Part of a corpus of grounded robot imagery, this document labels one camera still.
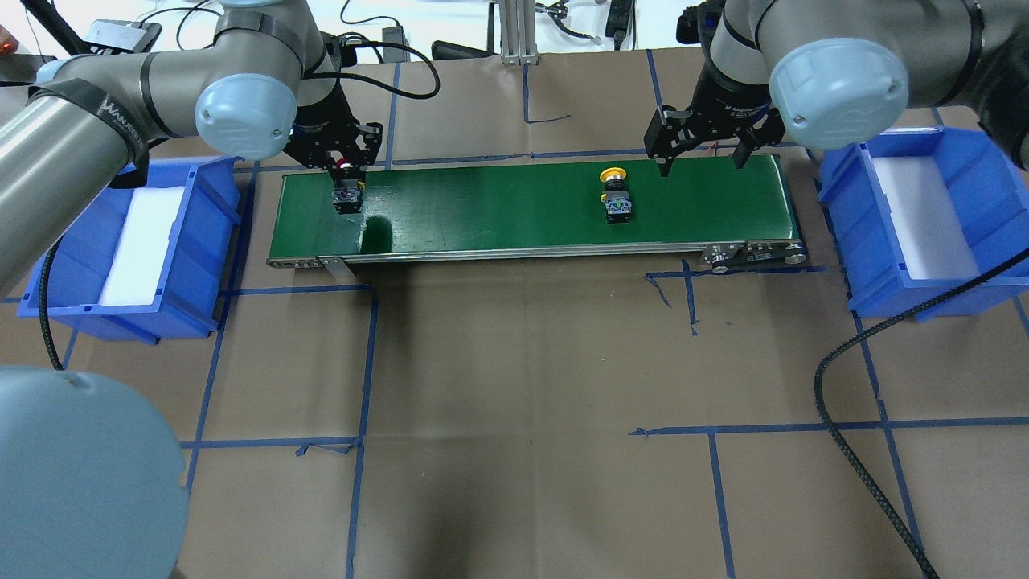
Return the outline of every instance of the blue bin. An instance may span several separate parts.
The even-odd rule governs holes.
[[[168,252],[150,303],[98,304],[134,194],[105,188],[65,232],[50,269],[52,321],[102,340],[205,338],[217,328],[215,300],[240,191],[233,179],[239,157],[174,158],[150,165],[147,186],[185,186],[169,234]],[[39,316],[36,263],[17,316]]]
[[[980,273],[1029,245],[1029,194],[1018,169],[980,131],[901,129],[825,153],[819,200],[828,207],[847,267],[851,311],[898,315],[967,278],[913,279],[874,157],[931,156],[938,167]],[[973,316],[1029,288],[1029,261],[918,317]]]

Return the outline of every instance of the conveyor belt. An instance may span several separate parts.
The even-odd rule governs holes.
[[[633,218],[608,223],[598,176],[625,168]],[[778,156],[736,170],[729,157],[370,172],[359,214],[339,215],[324,173],[283,178],[268,263],[648,253],[734,241],[797,241]]]

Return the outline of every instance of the yellow button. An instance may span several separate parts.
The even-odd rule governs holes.
[[[604,169],[604,171],[600,173],[600,181],[606,183],[607,179],[611,177],[624,179],[626,178],[626,175],[628,175],[628,173],[626,173],[626,170],[622,167],[611,167],[609,169]]]

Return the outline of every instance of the black wire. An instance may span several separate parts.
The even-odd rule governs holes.
[[[179,26],[178,26],[178,28],[175,29],[175,44],[178,45],[178,47],[179,47],[180,50],[185,50],[185,48],[182,47],[182,27],[183,27],[183,25],[186,24],[186,21],[189,20],[189,16],[193,12],[208,12],[210,14],[214,14],[214,15],[216,15],[218,17],[221,17],[220,13],[218,13],[218,12],[216,12],[216,11],[210,9],[210,8],[204,8],[203,7],[204,4],[210,4],[212,1],[213,0],[204,0],[203,2],[200,2],[199,4],[194,4],[193,6],[190,6],[187,9],[185,15],[182,16],[182,20],[179,21]],[[204,48],[210,48],[214,44],[211,43],[211,44],[208,44],[207,46],[204,46]]]
[[[369,41],[367,41],[367,42],[365,42],[363,44],[354,44],[354,45],[356,45],[356,46],[379,46],[379,47],[383,47],[383,48],[396,48],[398,50],[403,50],[405,52],[410,52],[412,55],[415,55],[416,57],[422,59],[422,62],[424,62],[429,67],[429,72],[432,73],[432,81],[435,83],[435,85],[433,86],[432,91],[430,91],[428,93],[409,93],[407,91],[401,91],[400,88],[394,88],[393,86],[391,86],[391,85],[389,85],[389,84],[387,84],[387,83],[385,83],[385,82],[383,82],[381,80],[377,80],[375,78],[371,78],[370,76],[364,76],[363,74],[355,74],[353,72],[314,72],[312,74],[309,74],[306,78],[341,78],[341,79],[343,79],[343,78],[350,78],[351,80],[360,80],[361,82],[367,82],[368,84],[371,84],[371,85],[375,85],[375,86],[379,86],[380,88],[382,88],[384,91],[389,91],[390,93],[393,93],[394,95],[403,97],[405,99],[415,99],[415,100],[419,100],[419,101],[424,101],[424,100],[427,100],[427,99],[431,99],[432,97],[434,97],[437,94],[439,94],[439,87],[440,87],[439,72],[436,70],[436,67],[432,64],[432,61],[430,61],[422,52],[419,52],[418,50],[412,48],[411,46],[405,46],[405,45],[399,44],[397,42],[379,42],[379,41],[376,41],[376,40],[369,40]]]
[[[36,40],[36,50],[39,51],[39,56],[43,56],[43,47],[39,44],[39,37],[36,36],[36,27],[32,26],[32,19],[29,17],[29,8],[25,8],[25,22],[29,23],[29,30],[32,31],[32,37]]]
[[[554,21],[554,24],[558,26],[558,30],[564,32],[568,36],[574,36],[575,38],[586,38],[587,40],[593,40],[594,38],[593,34],[587,34],[584,32],[575,32],[574,30],[565,26],[565,23],[561,22],[560,20],[554,16],[551,16],[551,20]]]
[[[497,5],[493,2],[488,2],[488,4],[490,7],[487,8],[486,10],[486,15],[488,19],[488,22],[486,24],[486,49],[489,50],[489,52],[492,55],[494,53],[493,44],[495,43],[496,28],[497,28],[495,22],[497,16]]]
[[[212,10],[211,8],[201,8],[200,6],[202,6],[203,4],[207,4],[207,2],[201,2],[200,4],[197,4],[194,6],[179,6],[177,8],[162,8],[162,9],[155,11],[155,12],[150,12],[149,14],[146,14],[145,16],[143,16],[142,19],[140,19],[139,24],[146,24],[146,21],[152,19],[153,16],[155,16],[157,14],[164,14],[164,13],[167,13],[167,12],[181,12],[181,11],[192,12],[192,11],[201,11],[201,12],[210,12],[210,13],[218,15],[218,16],[221,15],[218,12]]]
[[[639,23],[636,22],[636,0],[633,0],[632,10],[633,10],[633,20],[630,24],[633,27],[633,49],[635,50],[636,47],[639,45],[637,43],[637,40],[640,37],[639,26],[638,26]]]
[[[395,24],[396,26],[400,26],[400,21],[394,19],[393,16],[387,16],[387,15],[371,16],[370,19],[364,19],[364,20],[360,20],[360,21],[356,21],[356,22],[350,22],[350,21],[344,20],[343,19],[343,12],[347,11],[347,6],[349,4],[350,4],[350,0],[344,0],[343,7],[340,8],[340,22],[342,22],[343,24],[349,24],[349,25],[353,26],[353,25],[358,25],[358,24],[369,23],[371,21],[386,20],[386,21],[393,21],[393,24]]]
[[[870,493],[872,493],[872,496],[876,499],[876,502],[879,503],[879,507],[883,510],[884,513],[886,513],[886,517],[890,519],[890,522],[893,524],[893,529],[895,529],[897,534],[900,535],[900,538],[903,540],[904,545],[908,546],[908,550],[910,550],[911,554],[914,555],[915,560],[918,562],[918,566],[922,569],[922,573],[925,574],[927,579],[938,579],[939,575],[936,574],[935,569],[932,568],[932,564],[929,563],[929,559],[925,555],[925,551],[922,549],[922,546],[919,545],[918,541],[915,540],[915,537],[911,534],[911,531],[908,529],[903,520],[900,518],[900,515],[897,514],[896,509],[893,508],[893,505],[890,503],[889,499],[886,498],[886,495],[883,494],[883,491],[876,483],[876,480],[872,478],[872,474],[868,473],[868,470],[864,467],[863,464],[861,464],[861,461],[858,460],[857,455],[854,454],[854,449],[850,447],[850,444],[847,443],[847,440],[844,439],[843,434],[840,432],[840,428],[832,421],[832,418],[829,417],[828,410],[825,409],[825,399],[822,396],[822,379],[825,376],[825,370],[828,368],[829,364],[831,364],[832,361],[835,361],[836,359],[840,358],[845,352],[856,347],[857,345],[860,345],[861,342],[864,342],[868,338],[875,336],[876,334],[879,334],[880,332],[886,330],[887,328],[895,326],[904,320],[918,316],[930,309],[938,306],[939,304],[950,299],[956,298],[961,294],[968,292],[969,289],[982,285],[983,283],[986,283],[987,281],[993,279],[994,277],[997,277],[998,275],[1017,265],[1026,257],[1029,257],[1029,247],[1023,249],[1014,257],[991,268],[990,270],[984,273],[983,275],[980,275],[979,277],[966,281],[961,285],[958,285],[957,287],[950,289],[950,291],[945,292],[944,294],[941,294],[939,296],[936,296],[931,300],[923,302],[904,312],[903,314],[894,316],[893,318],[890,318],[884,322],[877,324],[876,326],[870,328],[868,330],[865,330],[864,332],[854,336],[850,340],[847,340],[846,342],[841,345],[840,348],[829,353],[828,356],[822,359],[822,362],[818,365],[818,369],[815,371],[815,385],[814,385],[815,408],[818,409],[818,415],[821,417],[822,424],[825,425],[825,429],[829,432],[829,436],[832,437],[832,440],[836,441],[837,446],[840,447],[840,450],[843,451],[844,457],[847,458],[847,462],[850,463],[850,466],[853,467],[854,471],[857,472],[857,476],[861,478],[861,482],[864,483],[864,486],[868,490]]]
[[[64,236],[59,237],[46,251],[46,256],[43,257],[43,266],[39,269],[39,285],[36,291],[39,297],[39,330],[43,333],[43,347],[46,349],[46,356],[49,357],[55,370],[64,370],[64,365],[61,364],[61,358],[54,347],[54,334],[50,333],[50,317],[47,311],[49,303],[46,294],[50,283],[50,267],[54,265],[54,257],[57,255],[58,247],[63,239]]]
[[[371,42],[370,38],[361,34],[360,32],[344,32],[343,34],[336,36],[335,38],[336,40],[346,40],[347,38],[357,38],[364,43]],[[358,48],[371,48],[376,52],[376,58],[379,59],[379,64],[383,64],[386,62],[386,59],[383,58],[383,53],[380,52],[379,48],[375,46],[364,46],[361,44],[351,44],[351,46],[355,46]]]

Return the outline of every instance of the light blue joint cap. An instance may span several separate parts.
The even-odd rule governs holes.
[[[275,156],[289,138],[296,97],[279,80],[255,73],[219,78],[197,101],[197,131],[225,154],[260,160]]]
[[[908,108],[903,63],[859,38],[826,38],[794,48],[772,69],[772,102],[797,143],[837,149],[882,133]]]
[[[171,427],[129,387],[0,367],[0,576],[167,579],[184,469]]]
[[[91,57],[93,55],[74,55],[71,58],[63,59],[60,61],[50,61],[36,70],[36,84],[42,84],[43,82],[49,82],[58,75],[58,71],[61,67],[70,63],[71,61],[79,57]]]
[[[278,4],[283,0],[225,0],[224,2],[218,2],[225,8],[258,8],[260,6],[271,6],[272,4]]]

